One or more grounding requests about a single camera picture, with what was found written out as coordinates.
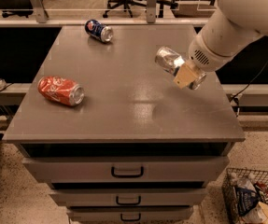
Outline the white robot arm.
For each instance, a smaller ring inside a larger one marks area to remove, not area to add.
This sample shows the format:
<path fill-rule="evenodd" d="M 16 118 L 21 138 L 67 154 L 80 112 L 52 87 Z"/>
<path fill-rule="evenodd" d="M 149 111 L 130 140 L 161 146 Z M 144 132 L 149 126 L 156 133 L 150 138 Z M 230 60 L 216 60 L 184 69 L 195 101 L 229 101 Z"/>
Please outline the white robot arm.
<path fill-rule="evenodd" d="M 219 70 L 243 48 L 268 36 L 268 0 L 217 0 L 217 9 L 189 46 L 178 69 L 178 87 L 196 89 L 208 72 Z"/>

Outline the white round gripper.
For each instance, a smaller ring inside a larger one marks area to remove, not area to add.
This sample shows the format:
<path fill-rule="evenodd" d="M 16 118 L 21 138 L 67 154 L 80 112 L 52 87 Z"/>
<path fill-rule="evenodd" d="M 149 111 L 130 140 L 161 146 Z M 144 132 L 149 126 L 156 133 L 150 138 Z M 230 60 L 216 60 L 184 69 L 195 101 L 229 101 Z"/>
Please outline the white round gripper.
<path fill-rule="evenodd" d="M 202 70 L 215 72 L 233 59 L 232 57 L 221 56 L 210 49 L 206 45 L 202 33 L 198 33 L 191 41 L 189 57 L 190 60 L 185 61 L 180 66 L 174 78 L 174 82 L 180 89 L 196 90 L 203 77 Z"/>

